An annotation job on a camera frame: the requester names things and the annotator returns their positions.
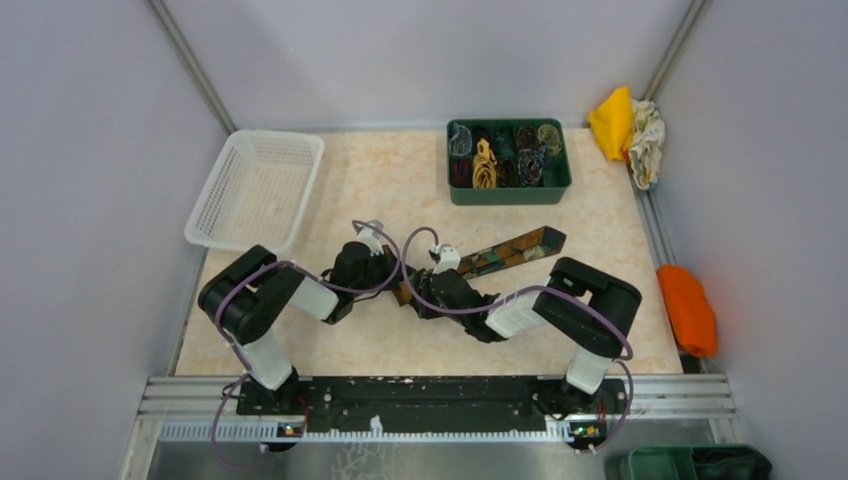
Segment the brown green patterned tie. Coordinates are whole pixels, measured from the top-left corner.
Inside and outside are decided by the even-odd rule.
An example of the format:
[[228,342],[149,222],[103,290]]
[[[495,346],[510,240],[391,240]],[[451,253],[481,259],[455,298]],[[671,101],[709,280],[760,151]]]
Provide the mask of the brown green patterned tie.
[[543,226],[463,256],[457,271],[464,279],[471,280],[555,256],[562,251],[566,239],[565,232]]

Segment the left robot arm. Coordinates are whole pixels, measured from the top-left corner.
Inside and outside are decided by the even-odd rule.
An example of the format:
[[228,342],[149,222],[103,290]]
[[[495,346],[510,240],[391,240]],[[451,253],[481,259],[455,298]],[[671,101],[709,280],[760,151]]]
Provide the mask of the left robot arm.
[[238,388],[238,413],[300,414],[306,409],[297,369],[272,331],[286,308],[333,325],[351,313],[356,301],[396,286],[399,273],[389,247],[350,241],[319,276],[256,245],[208,281],[197,305],[246,371]]

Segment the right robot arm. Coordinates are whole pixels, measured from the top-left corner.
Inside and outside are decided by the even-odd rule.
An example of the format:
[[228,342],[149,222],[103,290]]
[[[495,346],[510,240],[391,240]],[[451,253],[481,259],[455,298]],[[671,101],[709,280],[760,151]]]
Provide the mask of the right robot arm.
[[628,334],[642,294],[632,284],[571,257],[561,257],[542,285],[507,295],[483,294],[455,265],[439,264],[404,273],[410,303],[459,324],[483,343],[497,343],[527,330],[551,326],[576,344],[562,381],[563,398],[576,412],[602,398],[602,381],[616,360],[633,356]]

